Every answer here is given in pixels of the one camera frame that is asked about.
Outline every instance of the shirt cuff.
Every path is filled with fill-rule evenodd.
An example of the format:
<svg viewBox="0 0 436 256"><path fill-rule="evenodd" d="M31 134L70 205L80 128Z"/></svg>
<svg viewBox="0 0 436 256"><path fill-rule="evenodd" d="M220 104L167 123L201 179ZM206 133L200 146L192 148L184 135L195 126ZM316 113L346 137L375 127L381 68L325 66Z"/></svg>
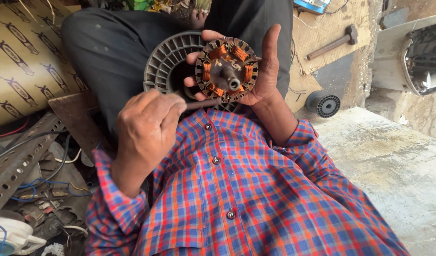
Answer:
<svg viewBox="0 0 436 256"><path fill-rule="evenodd" d="M297 128L284 147L272 146L272 149L295 161L300 155L309 152L319 135L306 119L298 121Z"/></svg>
<svg viewBox="0 0 436 256"><path fill-rule="evenodd" d="M113 160L99 149L93 150L93 154L101 185L101 193L96 193L96 195L103 197L101 200L98 198L94 200L102 201L102 199L104 199L108 211L110 211L125 235L128 236L140 230L144 213L147 213L149 208L145 192L141 189L140 194L135 198L130 198L123 194L110 176L110 168Z"/></svg>

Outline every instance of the cardboard box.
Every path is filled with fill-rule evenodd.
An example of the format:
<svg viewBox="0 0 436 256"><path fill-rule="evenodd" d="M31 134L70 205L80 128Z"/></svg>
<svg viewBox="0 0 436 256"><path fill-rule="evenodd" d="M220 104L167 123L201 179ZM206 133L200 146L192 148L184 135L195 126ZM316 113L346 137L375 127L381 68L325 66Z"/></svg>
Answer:
<svg viewBox="0 0 436 256"><path fill-rule="evenodd" d="M46 108L50 98L88 90L61 43L61 22L71 12L50 0L54 19L47 0L23 4L29 12L19 2L0 4L0 125Z"/></svg>

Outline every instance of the shirt sleeve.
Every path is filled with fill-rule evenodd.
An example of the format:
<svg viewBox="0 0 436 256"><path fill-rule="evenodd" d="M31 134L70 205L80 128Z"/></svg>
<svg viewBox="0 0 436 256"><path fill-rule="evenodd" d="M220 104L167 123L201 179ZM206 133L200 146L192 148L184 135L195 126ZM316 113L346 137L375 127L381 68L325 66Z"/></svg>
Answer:
<svg viewBox="0 0 436 256"><path fill-rule="evenodd" d="M146 195L135 198L124 195L110 177L112 159L101 150L94 150L101 187L93 194L87 208L89 241L86 254L130 255L141 232L144 214L148 212Z"/></svg>
<svg viewBox="0 0 436 256"><path fill-rule="evenodd" d="M286 143L286 147L273 149L293 160L312 183L344 206L397 255L408 255L406 248L368 196L336 168L317 137L317 132L308 120L299 120L297 129Z"/></svg>

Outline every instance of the person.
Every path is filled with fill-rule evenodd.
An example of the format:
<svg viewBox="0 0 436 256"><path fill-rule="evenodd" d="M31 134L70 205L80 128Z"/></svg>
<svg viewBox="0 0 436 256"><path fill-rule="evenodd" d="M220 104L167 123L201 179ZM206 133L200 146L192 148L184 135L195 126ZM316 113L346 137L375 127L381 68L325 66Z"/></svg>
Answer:
<svg viewBox="0 0 436 256"><path fill-rule="evenodd" d="M151 51L188 27L103 9L63 22L69 59L119 142L115 159L94 152L101 187L87 210L89 255L408 255L284 102L292 15L291 0L213 0L208 17L193 13L195 26L206 18L204 40L236 37L262 59L236 113L199 109L180 122L185 100L143 92L142 74ZM152 195L140 189L149 174Z"/></svg>

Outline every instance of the plaid shirt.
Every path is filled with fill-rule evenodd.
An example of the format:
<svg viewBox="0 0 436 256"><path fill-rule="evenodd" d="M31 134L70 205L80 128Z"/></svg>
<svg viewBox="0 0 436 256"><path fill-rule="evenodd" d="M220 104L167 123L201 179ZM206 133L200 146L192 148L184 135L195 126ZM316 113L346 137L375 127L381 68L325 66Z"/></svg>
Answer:
<svg viewBox="0 0 436 256"><path fill-rule="evenodd" d="M144 192L117 189L112 160L95 152L89 255L408 255L307 120L282 148L249 117L201 109L176 138L153 171L151 209Z"/></svg>

